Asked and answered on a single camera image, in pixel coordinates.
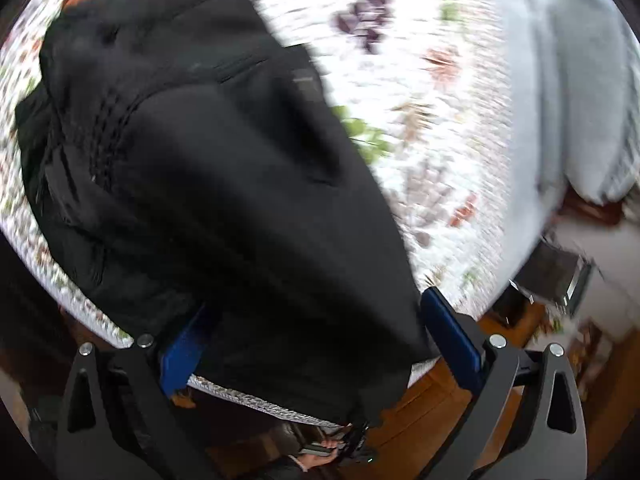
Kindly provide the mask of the person's right hand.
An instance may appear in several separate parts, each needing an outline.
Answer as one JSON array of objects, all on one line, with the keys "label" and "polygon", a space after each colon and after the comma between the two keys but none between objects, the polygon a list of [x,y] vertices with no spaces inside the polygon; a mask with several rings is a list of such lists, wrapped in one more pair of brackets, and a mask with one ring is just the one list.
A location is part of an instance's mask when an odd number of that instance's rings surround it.
[{"label": "person's right hand", "polygon": [[299,466],[303,472],[308,472],[314,467],[324,466],[333,462],[338,454],[346,448],[342,440],[326,439],[313,443],[313,448],[322,448],[322,452],[290,454],[288,458]]}]

